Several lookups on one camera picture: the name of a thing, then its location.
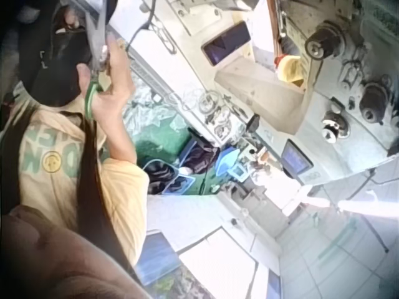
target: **wall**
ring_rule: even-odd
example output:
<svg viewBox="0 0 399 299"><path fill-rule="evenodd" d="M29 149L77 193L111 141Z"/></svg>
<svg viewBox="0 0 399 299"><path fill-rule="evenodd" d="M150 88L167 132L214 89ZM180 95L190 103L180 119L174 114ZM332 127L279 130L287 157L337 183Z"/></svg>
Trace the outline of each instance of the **wall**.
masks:
<svg viewBox="0 0 399 299"><path fill-rule="evenodd" d="M223 226L258 262L280 274L279 248L271 244L274 239L268 239L254 226L248 229L242 221L239 228L234 227L230 220L238 215L229 208L216 196L149 196L147 229L161 230L173 249L179 251Z"/></svg>
<svg viewBox="0 0 399 299"><path fill-rule="evenodd" d="M374 180L399 177L399 160L377 169ZM315 195L332 202L346 199L364 182L364 174L329 183ZM399 182L368 183L353 200L366 200L367 189L379 200L397 201ZM385 253L376 237L356 215L333 208L308 207L277 239L282 247L281 278L285 299L375 299L399 297L399 223L397 219L367 217L390 249Z"/></svg>

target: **person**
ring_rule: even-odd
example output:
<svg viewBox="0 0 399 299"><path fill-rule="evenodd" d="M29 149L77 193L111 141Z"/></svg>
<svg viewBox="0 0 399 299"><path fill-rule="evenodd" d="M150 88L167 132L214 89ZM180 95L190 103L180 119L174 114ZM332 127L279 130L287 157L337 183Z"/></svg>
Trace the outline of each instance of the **person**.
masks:
<svg viewBox="0 0 399 299"><path fill-rule="evenodd" d="M18 206L2 218L1 298L151 298L105 252Z"/></svg>
<svg viewBox="0 0 399 299"><path fill-rule="evenodd" d="M132 267L146 235L149 179L137 166L135 147L122 120L122 108L135 91L128 57L109 36L110 76L102 78L110 79L110 86L94 96L95 122L88 121L84 97L90 69L86 55L79 56L88 49L82 38L86 32L80 25L66 31L54 28L53 36L43 39L49 21L65 12L54 3L45 2L51 7L42 8L30 24L43 31L29 27L29 34L19 36L20 45L24 36L40 38L30 50L41 53L50 47L51 55L43 53L42 61L32 60L31 64L45 66L34 72L34 66L26 67L29 59L24 55L30 53L20 52L22 84L16 88L16 104L1 138L1 214L18 205L36 209L56 227L93 243L134 276ZM71 67L76 59L78 64ZM100 164L98 149L105 139L110 157Z"/></svg>

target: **hand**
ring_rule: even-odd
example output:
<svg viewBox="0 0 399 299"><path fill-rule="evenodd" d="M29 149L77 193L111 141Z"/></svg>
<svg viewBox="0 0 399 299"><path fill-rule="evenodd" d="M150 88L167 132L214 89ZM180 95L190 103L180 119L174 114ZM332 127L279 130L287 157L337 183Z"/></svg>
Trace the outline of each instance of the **hand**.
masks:
<svg viewBox="0 0 399 299"><path fill-rule="evenodd" d="M135 91L129 69L129 59L124 49L118 46L113 35L107 38L110 52L111 86L105 92L94 95L92 111L103 130L122 122L122 108ZM85 64L78 64L79 86L85 97L90 83L90 69Z"/></svg>

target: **clothing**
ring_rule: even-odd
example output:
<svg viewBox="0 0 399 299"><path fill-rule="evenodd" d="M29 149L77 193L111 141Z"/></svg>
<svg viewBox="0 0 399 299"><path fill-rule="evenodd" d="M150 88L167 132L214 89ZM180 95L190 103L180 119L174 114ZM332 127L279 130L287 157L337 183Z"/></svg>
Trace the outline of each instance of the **clothing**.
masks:
<svg viewBox="0 0 399 299"><path fill-rule="evenodd" d="M32 100L26 93L25 100ZM80 118L60 110L83 113L83 98L67 107L40 106L21 143L21 204L40 210L50 221L77 230L76 185L85 135ZM105 135L98 130L98 148ZM105 206L123 251L135 265L145 239L147 174L137 165L106 159L100 166Z"/></svg>

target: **hair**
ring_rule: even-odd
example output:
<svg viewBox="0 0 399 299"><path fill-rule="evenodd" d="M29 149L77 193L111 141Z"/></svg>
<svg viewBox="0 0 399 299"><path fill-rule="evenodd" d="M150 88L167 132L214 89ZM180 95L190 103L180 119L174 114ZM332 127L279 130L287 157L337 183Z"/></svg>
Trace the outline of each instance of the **hair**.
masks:
<svg viewBox="0 0 399 299"><path fill-rule="evenodd" d="M21 203L19 151L24 133L37 106L18 109L1 140L1 214L8 214ZM104 204L97 156L97 124L80 113L85 143L77 181L77 233L102 249L138 283L132 265L123 252Z"/></svg>

